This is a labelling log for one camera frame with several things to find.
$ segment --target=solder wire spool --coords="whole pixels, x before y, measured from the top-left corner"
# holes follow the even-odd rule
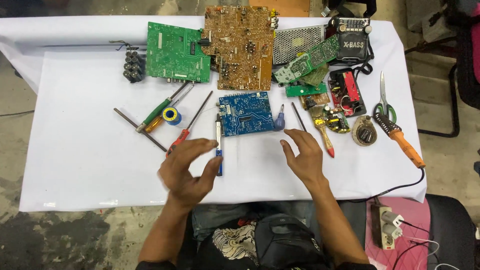
[[[162,117],[170,125],[178,125],[181,122],[181,114],[174,107],[165,108]]]

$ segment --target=person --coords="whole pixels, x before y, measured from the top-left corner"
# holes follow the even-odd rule
[[[256,206],[225,205],[225,209],[215,205],[197,206],[212,190],[222,157],[211,159],[202,175],[193,177],[189,172],[191,162],[215,148],[217,142],[187,140],[177,146],[158,170],[159,177],[169,189],[168,198],[144,242],[136,269],[176,269],[187,217],[192,211],[199,245],[191,269],[375,270],[322,173],[323,153],[317,141],[311,134],[297,129],[285,129],[284,132],[293,139],[300,152],[295,156],[289,143],[280,141],[287,165],[312,196],[312,201],[299,203],[310,202],[314,206],[321,245],[305,225],[306,215],[301,219],[288,213],[274,213],[268,205],[258,208],[262,203]],[[237,211],[249,206],[257,212]],[[225,224],[217,222],[206,226],[228,218]]]

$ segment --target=red circuit board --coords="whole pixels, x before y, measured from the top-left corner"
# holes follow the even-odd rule
[[[345,116],[353,115],[354,109],[350,105],[350,102],[359,101],[359,91],[355,84],[355,79],[351,71],[347,71],[341,74],[343,82],[335,80],[329,80],[330,90],[332,91],[332,101],[337,109],[343,109]]]

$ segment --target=green screwdriver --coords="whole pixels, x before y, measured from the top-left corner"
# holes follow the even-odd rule
[[[169,104],[170,102],[172,102],[172,99],[178,94],[180,93],[180,91],[182,89],[185,88],[185,86],[187,86],[187,84],[189,83],[190,81],[186,81],[175,93],[173,93],[173,95],[169,98],[167,98],[165,101],[163,101],[160,105],[158,105],[155,110],[153,110],[153,112],[151,112],[147,118],[140,124],[138,125],[138,127],[135,129],[136,132],[140,133],[142,132],[142,130],[147,127],[148,124],[150,124],[151,121],[153,121],[153,119],[155,119],[155,117],[157,117],[158,115],[160,115],[163,111],[163,109],[165,109]]]

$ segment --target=jeans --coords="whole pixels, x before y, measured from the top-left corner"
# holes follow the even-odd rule
[[[221,225],[254,212],[259,218],[286,214],[310,228],[314,216],[313,202],[269,201],[241,204],[200,204],[192,210],[193,236],[201,242]]]

